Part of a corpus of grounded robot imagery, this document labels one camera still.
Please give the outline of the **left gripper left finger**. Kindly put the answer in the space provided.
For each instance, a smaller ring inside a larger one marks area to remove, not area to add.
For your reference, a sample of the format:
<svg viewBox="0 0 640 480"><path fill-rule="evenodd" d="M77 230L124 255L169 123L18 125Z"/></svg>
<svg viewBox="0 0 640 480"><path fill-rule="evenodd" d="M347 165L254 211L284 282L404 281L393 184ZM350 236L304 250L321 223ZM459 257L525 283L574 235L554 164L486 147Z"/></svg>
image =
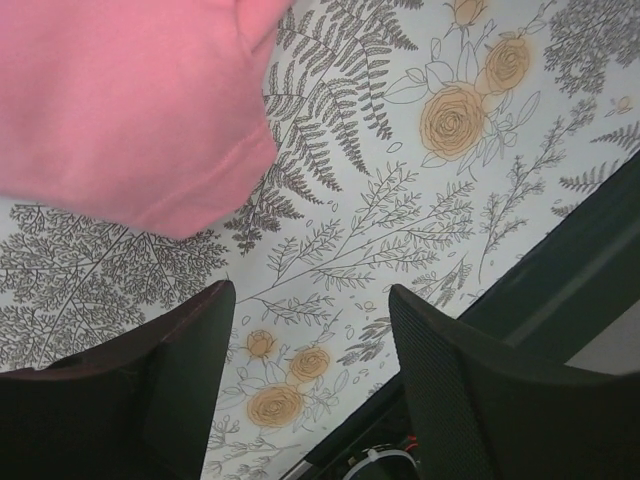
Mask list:
<svg viewBox="0 0 640 480"><path fill-rule="evenodd" d="M219 281L101 345L3 373L2 477L199 478L235 301Z"/></svg>

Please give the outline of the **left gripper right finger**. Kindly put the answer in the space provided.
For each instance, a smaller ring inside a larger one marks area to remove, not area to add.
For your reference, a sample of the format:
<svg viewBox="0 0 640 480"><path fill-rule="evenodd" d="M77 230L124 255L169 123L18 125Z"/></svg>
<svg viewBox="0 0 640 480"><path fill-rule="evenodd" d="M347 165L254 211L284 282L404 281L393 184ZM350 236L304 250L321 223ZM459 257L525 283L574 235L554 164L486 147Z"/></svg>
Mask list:
<svg viewBox="0 0 640 480"><path fill-rule="evenodd" d="M639 377L520 352L396 285L389 313L425 479L635 479Z"/></svg>

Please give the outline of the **pink t shirt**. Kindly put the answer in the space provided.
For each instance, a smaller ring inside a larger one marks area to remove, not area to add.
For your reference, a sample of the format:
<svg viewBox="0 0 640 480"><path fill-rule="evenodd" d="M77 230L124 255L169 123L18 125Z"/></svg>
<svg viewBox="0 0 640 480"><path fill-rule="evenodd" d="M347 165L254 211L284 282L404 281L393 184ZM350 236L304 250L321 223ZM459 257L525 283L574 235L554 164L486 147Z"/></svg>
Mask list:
<svg viewBox="0 0 640 480"><path fill-rule="evenodd" d="M286 1L5 1L1 193L184 239L272 166Z"/></svg>

